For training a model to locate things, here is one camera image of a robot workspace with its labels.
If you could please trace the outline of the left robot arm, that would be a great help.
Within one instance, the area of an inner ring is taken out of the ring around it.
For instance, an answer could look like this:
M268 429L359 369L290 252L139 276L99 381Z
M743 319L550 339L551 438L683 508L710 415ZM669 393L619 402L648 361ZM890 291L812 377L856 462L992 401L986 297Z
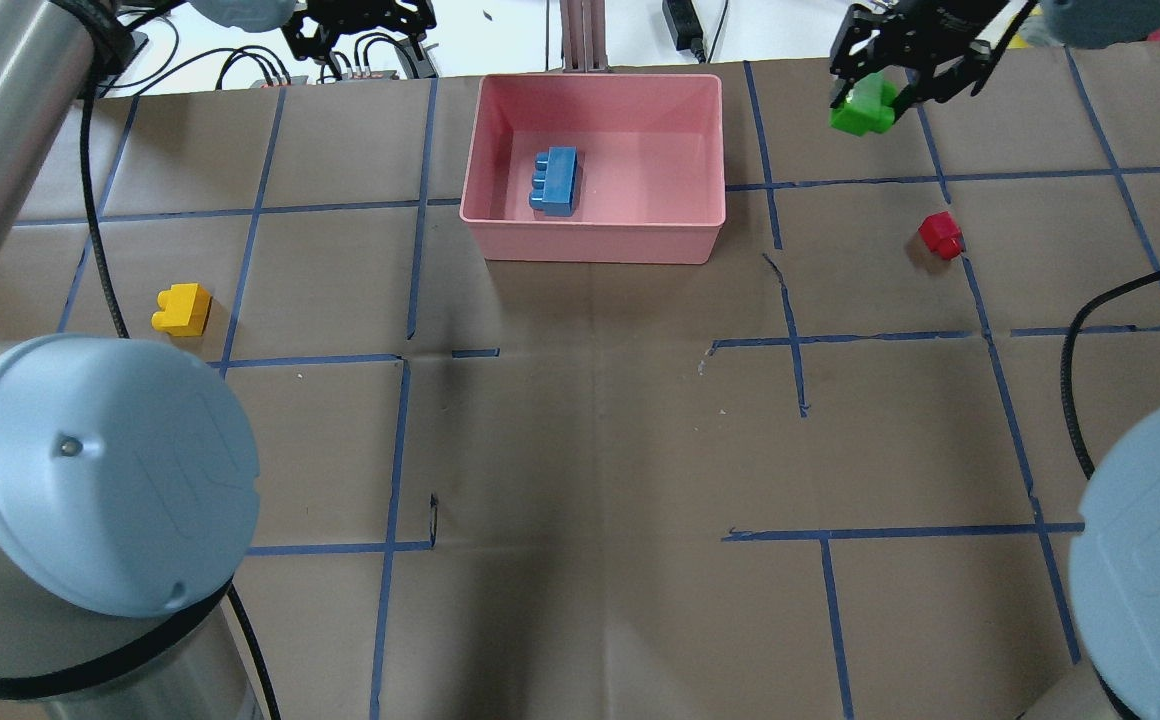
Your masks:
M74 101L84 218L101 79L135 53L113 1L0 1L0 250ZM174 346L0 343L0 701L51 719L277 719L234 587L258 448L216 370Z

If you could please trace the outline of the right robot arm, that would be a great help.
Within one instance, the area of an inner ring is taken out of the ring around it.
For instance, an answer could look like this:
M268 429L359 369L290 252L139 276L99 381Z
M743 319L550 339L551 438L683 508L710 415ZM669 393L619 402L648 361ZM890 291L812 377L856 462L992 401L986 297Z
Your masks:
M983 31L1002 10L1001 1L851 5L831 46L831 126L883 133L914 106L978 94L1034 3L1024 3L989 44ZM1087 656L1028 707L1028 719L1160 719L1160 409L1095 461L1073 388L1076 341L1089 317L1159 282L1160 269L1099 294L1065 332L1061 409L1087 479L1083 532L1070 547L1070 592Z

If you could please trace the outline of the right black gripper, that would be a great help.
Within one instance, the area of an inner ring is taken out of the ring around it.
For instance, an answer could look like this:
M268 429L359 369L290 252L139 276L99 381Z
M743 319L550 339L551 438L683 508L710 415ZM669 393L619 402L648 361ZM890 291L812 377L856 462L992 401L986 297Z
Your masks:
M906 70L891 109L902 117L926 101L981 94L1005 54L981 35L1006 1L890 1L883 10L853 3L831 46L831 109L848 100L860 79L880 70Z

